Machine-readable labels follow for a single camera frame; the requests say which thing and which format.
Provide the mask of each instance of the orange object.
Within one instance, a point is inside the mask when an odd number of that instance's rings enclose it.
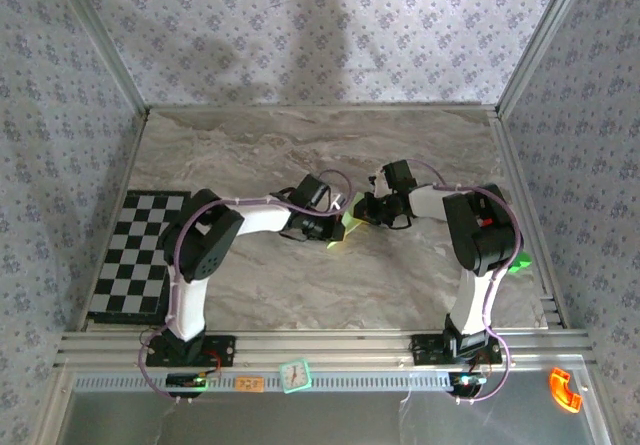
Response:
[[[237,377],[235,383],[237,392],[264,392],[264,377]]]
[[[571,375],[560,368],[554,368],[549,375],[551,395],[558,404],[571,413],[578,413],[582,406],[582,397],[569,390]]]

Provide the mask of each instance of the wallpaper wall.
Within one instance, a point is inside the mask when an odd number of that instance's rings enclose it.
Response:
[[[640,443],[640,0],[577,0],[508,118],[572,325]]]
[[[65,0],[0,0],[0,443],[26,441],[136,122]]]
[[[92,0],[145,101],[496,103],[549,0]]]

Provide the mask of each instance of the marble surface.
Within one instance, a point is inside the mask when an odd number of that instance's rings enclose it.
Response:
[[[381,165],[430,162],[451,182],[504,187],[484,113],[247,110],[151,113],[130,188],[211,188],[260,197],[307,172],[338,168],[360,191]],[[413,167],[418,181],[428,170]],[[339,177],[331,182],[344,191]],[[445,223],[404,231],[360,226],[345,242],[297,243],[274,233],[239,237],[209,281],[206,319],[215,329],[437,329],[454,303],[460,267]],[[494,325],[544,327],[531,271],[509,275]]]

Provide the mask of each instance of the orange label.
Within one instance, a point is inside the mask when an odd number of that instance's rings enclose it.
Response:
[[[264,378],[263,377],[237,377],[236,392],[264,392]]]

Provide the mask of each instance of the teal clock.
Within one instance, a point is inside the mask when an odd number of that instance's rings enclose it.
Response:
[[[280,365],[280,379],[284,393],[299,392],[311,388],[309,364],[304,358]]]

